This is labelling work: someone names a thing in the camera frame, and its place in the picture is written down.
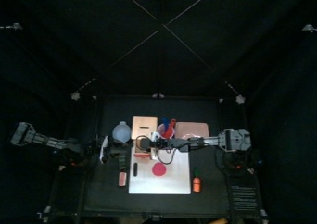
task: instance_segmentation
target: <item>light fixture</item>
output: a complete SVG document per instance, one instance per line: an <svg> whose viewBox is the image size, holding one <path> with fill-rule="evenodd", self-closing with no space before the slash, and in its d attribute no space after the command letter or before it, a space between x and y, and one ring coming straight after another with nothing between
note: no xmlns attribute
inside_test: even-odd
<svg viewBox="0 0 317 224"><path fill-rule="evenodd" d="M12 26L0 26L0 29L14 29L14 30L22 30L23 26L20 23L14 23Z"/></svg>
<svg viewBox="0 0 317 224"><path fill-rule="evenodd" d="M313 28L313 26L312 26L310 24L308 24L308 25L304 27L302 31L310 31L310 32L313 32L313 31L317 31L317 29Z"/></svg>

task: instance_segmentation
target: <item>small bottle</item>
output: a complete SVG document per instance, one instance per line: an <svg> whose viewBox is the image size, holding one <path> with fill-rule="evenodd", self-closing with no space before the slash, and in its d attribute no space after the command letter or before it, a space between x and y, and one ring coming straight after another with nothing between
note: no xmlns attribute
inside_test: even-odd
<svg viewBox="0 0 317 224"><path fill-rule="evenodd" d="M113 130L113 137L114 139L119 140L121 142L126 143L131 138L131 129L126 125L126 122L122 121L119 125Z"/></svg>
<svg viewBox="0 0 317 224"><path fill-rule="evenodd" d="M193 177L193 191L199 193L201 192L201 184L202 184L202 182L201 182L201 179L198 177L198 170L197 169L194 170L193 176L194 176Z"/></svg>

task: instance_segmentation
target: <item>red object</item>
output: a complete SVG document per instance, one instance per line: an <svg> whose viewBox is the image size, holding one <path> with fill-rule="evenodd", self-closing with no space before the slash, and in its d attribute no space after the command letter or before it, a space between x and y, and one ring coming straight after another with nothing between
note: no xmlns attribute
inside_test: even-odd
<svg viewBox="0 0 317 224"><path fill-rule="evenodd" d="M175 119L171 120L167 131L162 134L163 138L170 138L174 134Z"/></svg>
<svg viewBox="0 0 317 224"><path fill-rule="evenodd" d="M153 172L154 172L154 175L157 175L157 176L165 175L165 173L166 173L166 167L165 167L165 165L158 162L158 163L153 166Z"/></svg>
<svg viewBox="0 0 317 224"><path fill-rule="evenodd" d="M201 179L198 177L193 179L193 191L201 192Z"/></svg>

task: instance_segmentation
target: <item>black backdrop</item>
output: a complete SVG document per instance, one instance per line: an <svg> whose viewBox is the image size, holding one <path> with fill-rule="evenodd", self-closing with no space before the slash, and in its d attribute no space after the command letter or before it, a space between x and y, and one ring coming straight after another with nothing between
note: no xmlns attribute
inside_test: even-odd
<svg viewBox="0 0 317 224"><path fill-rule="evenodd" d="M62 137L80 96L246 98L274 223L316 223L316 0L1 0L1 218L40 211L51 155L7 144L27 121Z"/></svg>

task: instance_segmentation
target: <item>cable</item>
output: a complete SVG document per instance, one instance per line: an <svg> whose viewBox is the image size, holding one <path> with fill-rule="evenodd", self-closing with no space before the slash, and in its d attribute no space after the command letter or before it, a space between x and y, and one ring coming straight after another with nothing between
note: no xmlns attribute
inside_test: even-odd
<svg viewBox="0 0 317 224"><path fill-rule="evenodd" d="M159 152L158 152L158 149L155 147L155 154L157 154L157 157L158 157L158 161L163 164L163 165L170 165L173 162L174 162L174 155L175 155L175 149L174 149L174 153L173 153L173 157L171 157L171 160L170 162L163 162L159 158Z"/></svg>

